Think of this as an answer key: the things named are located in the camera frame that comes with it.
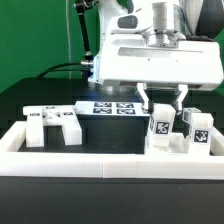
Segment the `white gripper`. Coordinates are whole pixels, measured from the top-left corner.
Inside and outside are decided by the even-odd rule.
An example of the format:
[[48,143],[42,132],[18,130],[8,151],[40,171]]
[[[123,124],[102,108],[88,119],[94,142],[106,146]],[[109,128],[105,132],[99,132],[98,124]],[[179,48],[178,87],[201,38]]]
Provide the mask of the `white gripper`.
[[174,13],[131,13],[109,21],[94,58],[94,80],[103,86],[137,86],[144,113],[153,112],[147,88],[176,88],[173,107],[182,113],[188,88],[213,90],[224,81],[215,42],[187,40]]

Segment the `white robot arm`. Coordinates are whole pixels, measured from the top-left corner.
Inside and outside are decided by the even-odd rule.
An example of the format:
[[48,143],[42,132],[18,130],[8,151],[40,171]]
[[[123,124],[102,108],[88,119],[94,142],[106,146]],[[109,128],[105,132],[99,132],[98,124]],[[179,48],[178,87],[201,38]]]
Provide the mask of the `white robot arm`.
[[224,80],[219,45],[189,34],[182,0],[98,0],[100,50],[92,82],[134,86],[144,112],[153,105],[147,89],[173,89],[180,112],[190,90],[211,91]]

